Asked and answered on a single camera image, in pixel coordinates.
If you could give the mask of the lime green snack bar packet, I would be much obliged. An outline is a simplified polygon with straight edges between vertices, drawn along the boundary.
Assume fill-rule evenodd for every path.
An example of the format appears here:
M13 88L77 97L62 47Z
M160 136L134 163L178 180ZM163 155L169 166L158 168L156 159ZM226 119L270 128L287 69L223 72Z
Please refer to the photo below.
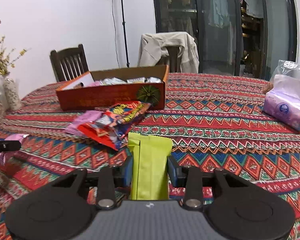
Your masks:
M131 200L168 200L167 158L173 142L156 135L128 134L133 157Z

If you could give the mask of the red orange spicy snack bag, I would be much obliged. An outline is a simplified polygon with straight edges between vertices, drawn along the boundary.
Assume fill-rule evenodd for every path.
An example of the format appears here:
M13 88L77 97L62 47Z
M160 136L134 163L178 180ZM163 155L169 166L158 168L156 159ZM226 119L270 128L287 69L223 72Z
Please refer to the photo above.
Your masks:
M100 118L78 126L88 138L119 150L130 130L138 124L152 105L141 101L119 102L107 109Z

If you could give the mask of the floral ceramic vase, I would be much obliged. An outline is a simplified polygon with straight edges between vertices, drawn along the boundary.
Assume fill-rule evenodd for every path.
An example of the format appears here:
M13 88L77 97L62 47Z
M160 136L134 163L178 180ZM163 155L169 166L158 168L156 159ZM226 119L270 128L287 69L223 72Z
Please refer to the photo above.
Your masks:
M22 104L14 80L6 76L4 77L2 85L10 109L12 111L17 111L22 106Z

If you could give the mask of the colourful patterned tablecloth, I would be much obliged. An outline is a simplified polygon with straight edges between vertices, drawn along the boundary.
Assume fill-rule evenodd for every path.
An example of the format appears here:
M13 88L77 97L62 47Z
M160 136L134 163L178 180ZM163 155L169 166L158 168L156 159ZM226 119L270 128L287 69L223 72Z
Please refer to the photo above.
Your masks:
M266 81L212 74L170 74L165 108L151 111L134 132L172 140L180 165L202 171L224 168L289 202L296 221L290 239L300 239L300 132L262 112ZM10 203L78 167L98 171L119 165L126 147L110 150L67 135L77 112L64 112L52 83L23 98L23 106L0 122L0 138L26 135L22 148L0 166L0 239Z

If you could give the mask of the orange cardboard pumpkin box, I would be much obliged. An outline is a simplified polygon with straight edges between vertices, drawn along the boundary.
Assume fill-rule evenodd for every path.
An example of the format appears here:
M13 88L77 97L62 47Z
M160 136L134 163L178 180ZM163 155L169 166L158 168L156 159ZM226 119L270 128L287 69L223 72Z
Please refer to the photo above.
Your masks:
M56 89L59 104L64 111L80 111L96 107L110 107L119 102L143 101L150 103L151 110L165 107L166 81L168 65L150 67L132 67L86 72L67 81ZM160 83L124 83L121 85L91 86L95 81L117 77L127 81L138 77L160 79Z

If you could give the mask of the yellow flower branches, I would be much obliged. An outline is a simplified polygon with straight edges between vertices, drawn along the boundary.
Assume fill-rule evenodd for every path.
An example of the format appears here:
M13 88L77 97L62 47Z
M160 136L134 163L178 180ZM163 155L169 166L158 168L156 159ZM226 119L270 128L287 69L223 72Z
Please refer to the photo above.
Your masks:
M22 49L15 53L15 48L10 50L5 46L5 36L0 39L0 76L8 76L10 68L15 68L15 63L23 57L30 49Z

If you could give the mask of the chair with beige jacket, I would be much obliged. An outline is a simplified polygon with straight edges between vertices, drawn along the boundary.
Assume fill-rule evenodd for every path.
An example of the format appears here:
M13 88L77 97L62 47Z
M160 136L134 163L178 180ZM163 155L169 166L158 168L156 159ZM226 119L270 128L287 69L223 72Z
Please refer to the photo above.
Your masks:
M170 73L181 73L181 56L179 56L179 47L166 47L168 55L164 55L158 61L157 65L168 65Z

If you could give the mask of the dark wooden chair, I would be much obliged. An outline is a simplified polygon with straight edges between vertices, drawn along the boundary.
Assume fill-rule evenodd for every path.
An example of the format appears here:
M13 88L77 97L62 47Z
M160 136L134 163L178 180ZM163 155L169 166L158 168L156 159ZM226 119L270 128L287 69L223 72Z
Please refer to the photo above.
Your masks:
M56 80L69 81L89 71L83 44L63 50L52 50L50 61Z

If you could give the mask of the beige jacket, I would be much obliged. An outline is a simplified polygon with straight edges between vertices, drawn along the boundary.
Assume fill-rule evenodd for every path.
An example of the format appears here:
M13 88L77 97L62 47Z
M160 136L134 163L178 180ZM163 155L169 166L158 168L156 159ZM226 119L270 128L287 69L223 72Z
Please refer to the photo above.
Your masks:
M155 66L162 58L176 50L182 73L199 72L199 55L194 37L184 31L142 34L140 40L139 67Z

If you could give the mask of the purple tissue pack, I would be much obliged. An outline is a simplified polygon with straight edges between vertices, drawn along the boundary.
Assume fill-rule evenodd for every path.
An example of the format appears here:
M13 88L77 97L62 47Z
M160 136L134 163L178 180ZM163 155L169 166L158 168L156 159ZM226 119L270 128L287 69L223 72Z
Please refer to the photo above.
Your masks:
M300 132L300 80L276 74L266 93L263 111Z

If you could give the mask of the clear plastic bag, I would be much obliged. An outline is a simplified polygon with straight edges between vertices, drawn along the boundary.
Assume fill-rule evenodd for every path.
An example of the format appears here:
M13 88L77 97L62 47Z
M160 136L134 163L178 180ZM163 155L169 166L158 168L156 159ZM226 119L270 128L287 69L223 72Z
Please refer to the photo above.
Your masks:
M279 60L278 65L270 78L269 85L264 89L265 96L266 93L273 88L273 79L276 74L287 75L300 80L300 64L293 61Z

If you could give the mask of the glass sliding door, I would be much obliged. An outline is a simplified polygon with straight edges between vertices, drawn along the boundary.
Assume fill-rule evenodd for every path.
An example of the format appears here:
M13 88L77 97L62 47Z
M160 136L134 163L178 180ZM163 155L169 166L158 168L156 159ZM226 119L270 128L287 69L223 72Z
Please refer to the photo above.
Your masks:
M157 32L185 31L200 73L269 80L279 60L296 60L294 0L154 0Z

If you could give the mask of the black studio light stand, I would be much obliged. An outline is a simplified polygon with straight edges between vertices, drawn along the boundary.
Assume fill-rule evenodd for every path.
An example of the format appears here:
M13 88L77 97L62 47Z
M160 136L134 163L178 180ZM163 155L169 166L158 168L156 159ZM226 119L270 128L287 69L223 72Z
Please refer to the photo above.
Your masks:
M126 19L125 19L125 11L124 11L124 2L123 2L123 0L120 0L120 4L121 4L121 15L122 15L123 38L124 38L124 44L125 44L126 66L127 66L127 68L130 68L130 60L129 60L129 54L128 54L128 43L127 43L127 33L126 33Z

